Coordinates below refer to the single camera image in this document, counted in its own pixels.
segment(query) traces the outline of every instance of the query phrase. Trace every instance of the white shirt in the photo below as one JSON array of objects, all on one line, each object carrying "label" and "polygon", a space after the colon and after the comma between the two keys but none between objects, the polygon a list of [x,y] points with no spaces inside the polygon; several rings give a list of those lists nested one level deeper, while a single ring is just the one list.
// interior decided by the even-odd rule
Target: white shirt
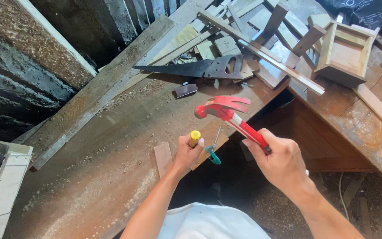
[{"label": "white shirt", "polygon": [[242,211],[198,202],[168,210],[157,239],[270,239]]}]

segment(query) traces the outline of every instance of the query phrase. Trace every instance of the black plastic bag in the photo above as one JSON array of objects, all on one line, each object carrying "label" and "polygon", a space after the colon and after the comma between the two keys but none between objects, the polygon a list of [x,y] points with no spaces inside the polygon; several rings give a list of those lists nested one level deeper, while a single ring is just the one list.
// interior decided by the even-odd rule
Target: black plastic bag
[{"label": "black plastic bag", "polygon": [[344,14],[344,24],[360,25],[371,30],[382,28],[381,0],[316,0],[326,10]]}]

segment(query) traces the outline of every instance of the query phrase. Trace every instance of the person's left hand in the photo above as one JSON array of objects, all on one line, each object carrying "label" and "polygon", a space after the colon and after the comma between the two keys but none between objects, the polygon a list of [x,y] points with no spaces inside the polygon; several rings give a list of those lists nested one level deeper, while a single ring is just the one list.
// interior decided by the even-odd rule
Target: person's left hand
[{"label": "person's left hand", "polygon": [[181,172],[188,172],[189,167],[197,162],[201,151],[204,149],[203,138],[200,138],[198,144],[191,148],[189,145],[190,137],[190,134],[187,134],[178,138],[178,149],[173,164]]}]

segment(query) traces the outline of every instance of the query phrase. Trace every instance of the hand saw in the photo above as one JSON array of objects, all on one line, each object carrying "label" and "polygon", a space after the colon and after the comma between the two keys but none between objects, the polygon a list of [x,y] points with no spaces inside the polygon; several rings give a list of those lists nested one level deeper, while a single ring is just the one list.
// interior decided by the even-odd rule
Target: hand saw
[{"label": "hand saw", "polygon": [[[133,68],[188,77],[204,77],[207,79],[243,79],[240,73],[243,58],[243,55],[225,55],[214,60],[206,59],[168,66],[134,66]],[[235,59],[234,71],[227,73],[226,67],[231,59]]]}]

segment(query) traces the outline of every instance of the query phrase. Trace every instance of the red claw hammer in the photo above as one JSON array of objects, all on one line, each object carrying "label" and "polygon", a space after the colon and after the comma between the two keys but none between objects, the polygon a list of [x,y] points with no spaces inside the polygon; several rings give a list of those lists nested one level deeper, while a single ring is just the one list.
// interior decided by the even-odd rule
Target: red claw hammer
[{"label": "red claw hammer", "polygon": [[194,115],[199,119],[205,118],[208,114],[220,118],[230,126],[234,127],[246,138],[258,143],[266,155],[271,154],[272,150],[269,148],[269,145],[265,142],[262,135],[257,133],[234,112],[234,110],[236,110],[246,113],[247,107],[239,105],[235,102],[247,105],[251,104],[249,99],[237,96],[215,96],[207,100],[204,105],[197,106],[194,111]]}]

